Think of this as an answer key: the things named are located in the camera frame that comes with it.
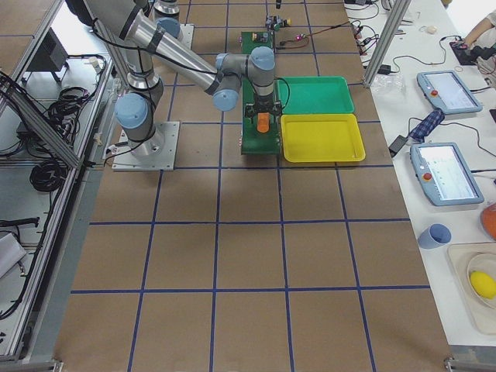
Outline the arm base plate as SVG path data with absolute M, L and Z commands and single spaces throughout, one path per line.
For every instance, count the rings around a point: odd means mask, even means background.
M 146 142 L 128 143 L 122 129 L 119 142 L 122 146 L 112 145 L 112 169 L 114 171 L 172 171 L 175 165 L 177 141 L 180 131 L 179 122 L 155 122 L 155 133 Z
M 171 35 L 174 36 L 179 42 L 191 49 L 193 43 L 193 36 L 195 25 L 191 23 L 177 24 L 172 26 Z

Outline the person hand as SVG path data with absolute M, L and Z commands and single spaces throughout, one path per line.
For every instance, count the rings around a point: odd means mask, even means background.
M 466 45 L 471 46 L 478 39 L 478 37 L 479 36 L 475 33 L 469 33 L 465 36 L 463 41 Z

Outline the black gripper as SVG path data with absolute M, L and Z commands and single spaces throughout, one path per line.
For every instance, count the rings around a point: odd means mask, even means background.
M 270 119 L 278 116 L 281 116 L 280 101 L 255 101 L 244 105 L 243 118 L 256 118 L 258 123 L 269 124 Z

